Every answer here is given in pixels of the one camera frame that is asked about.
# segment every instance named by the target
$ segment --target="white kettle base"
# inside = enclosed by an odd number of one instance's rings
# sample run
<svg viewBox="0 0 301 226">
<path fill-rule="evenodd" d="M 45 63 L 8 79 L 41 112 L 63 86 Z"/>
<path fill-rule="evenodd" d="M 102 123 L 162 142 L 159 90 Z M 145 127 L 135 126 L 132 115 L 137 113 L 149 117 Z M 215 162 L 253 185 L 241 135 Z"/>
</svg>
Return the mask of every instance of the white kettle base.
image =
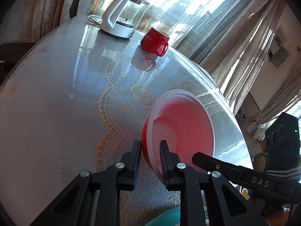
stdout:
<svg viewBox="0 0 301 226">
<path fill-rule="evenodd" d="M 113 28 L 109 28 L 102 24 L 100 25 L 100 28 L 102 32 L 104 32 L 107 35 L 124 39 L 132 38 L 135 32 L 135 28 L 126 27 L 117 23 L 114 25 Z"/>
</svg>

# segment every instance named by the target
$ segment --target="glass kettle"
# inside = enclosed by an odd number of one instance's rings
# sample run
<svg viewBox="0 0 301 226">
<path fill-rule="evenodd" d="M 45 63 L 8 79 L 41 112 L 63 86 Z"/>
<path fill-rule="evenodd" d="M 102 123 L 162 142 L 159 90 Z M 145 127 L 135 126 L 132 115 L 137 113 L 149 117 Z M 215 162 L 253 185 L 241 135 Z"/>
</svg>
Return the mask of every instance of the glass kettle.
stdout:
<svg viewBox="0 0 301 226">
<path fill-rule="evenodd" d="M 113 0 L 102 15 L 101 30 L 118 38 L 131 38 L 149 6 L 146 0 Z"/>
</svg>

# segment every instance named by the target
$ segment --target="white bowl rim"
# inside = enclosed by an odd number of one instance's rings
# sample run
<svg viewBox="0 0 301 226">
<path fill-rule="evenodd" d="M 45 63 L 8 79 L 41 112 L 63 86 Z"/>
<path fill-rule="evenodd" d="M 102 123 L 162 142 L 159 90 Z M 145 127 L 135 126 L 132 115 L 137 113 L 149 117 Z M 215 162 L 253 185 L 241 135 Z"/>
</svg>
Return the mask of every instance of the white bowl rim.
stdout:
<svg viewBox="0 0 301 226">
<path fill-rule="evenodd" d="M 172 90 L 169 90 L 167 91 L 166 93 L 162 94 L 158 99 L 157 101 L 155 102 L 151 112 L 150 112 L 150 115 L 148 117 L 148 122 L 147 122 L 147 127 L 146 127 L 146 147 L 147 147 L 147 154 L 148 154 L 148 158 L 149 158 L 149 161 L 150 161 L 150 164 L 152 166 L 152 169 L 154 171 L 154 173 L 156 174 L 157 178 L 163 183 L 163 175 L 161 174 L 159 168 L 157 167 L 156 165 L 156 162 L 155 162 L 155 157 L 154 157 L 154 153 L 153 153 L 153 148 L 151 145 L 152 143 L 152 129 L 153 129 L 153 122 L 154 122 L 154 119 L 155 119 L 155 114 L 156 114 L 156 110 L 158 109 L 159 105 L 165 100 L 167 99 L 168 97 L 174 95 L 174 94 L 183 94 L 183 95 L 187 95 L 191 98 L 193 98 L 194 100 L 196 100 L 202 107 L 203 109 L 205 110 L 209 120 L 210 120 L 210 123 L 211 123 L 211 127 L 212 127 L 212 132 L 213 132 L 213 151 L 212 151 L 212 156 L 215 152 L 215 135 L 214 135 L 214 128 L 213 128 L 213 124 L 212 124 L 212 121 L 211 121 L 211 118 L 210 118 L 210 115 L 207 111 L 207 109 L 205 108 L 204 104 L 195 96 L 193 95 L 192 93 L 186 91 L 186 90 L 182 90 L 182 89 L 172 89 Z"/>
</svg>

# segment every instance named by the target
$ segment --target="silver bolt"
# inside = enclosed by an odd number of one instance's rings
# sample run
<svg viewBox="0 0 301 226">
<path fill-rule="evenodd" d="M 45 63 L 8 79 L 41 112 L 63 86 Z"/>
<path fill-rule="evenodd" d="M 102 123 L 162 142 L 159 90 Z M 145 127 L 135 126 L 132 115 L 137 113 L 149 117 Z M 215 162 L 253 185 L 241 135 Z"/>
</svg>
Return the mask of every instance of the silver bolt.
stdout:
<svg viewBox="0 0 301 226">
<path fill-rule="evenodd" d="M 82 177 L 87 177 L 87 176 L 89 176 L 89 172 L 88 171 L 82 171 L 81 173 L 80 173 L 80 176 L 82 176 Z"/>
<path fill-rule="evenodd" d="M 180 162 L 177 164 L 177 168 L 184 169 L 185 167 L 186 167 L 185 163 Z"/>
<path fill-rule="evenodd" d="M 218 171 L 213 171 L 211 174 L 212 174 L 213 177 L 220 177 L 221 176 L 221 174 Z"/>
<path fill-rule="evenodd" d="M 121 169 L 124 168 L 124 164 L 122 162 L 118 162 L 116 163 L 115 167 Z"/>
</svg>

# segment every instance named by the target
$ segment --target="table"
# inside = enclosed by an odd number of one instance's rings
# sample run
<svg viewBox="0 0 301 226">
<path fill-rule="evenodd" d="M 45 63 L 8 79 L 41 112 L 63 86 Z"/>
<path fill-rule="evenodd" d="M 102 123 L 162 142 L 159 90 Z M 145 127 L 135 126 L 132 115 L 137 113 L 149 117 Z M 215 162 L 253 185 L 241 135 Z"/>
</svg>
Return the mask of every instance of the table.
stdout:
<svg viewBox="0 0 301 226">
<path fill-rule="evenodd" d="M 239 126 L 208 73 L 169 48 L 156 57 L 131 40 L 104 35 L 76 16 L 40 40 L 0 90 L 0 201 L 17 226 L 29 225 L 82 170 L 120 161 L 156 99 L 184 89 L 205 105 L 214 157 L 252 168 Z M 121 225 L 144 225 L 180 204 L 143 156 L 137 189 L 121 193 Z"/>
</svg>

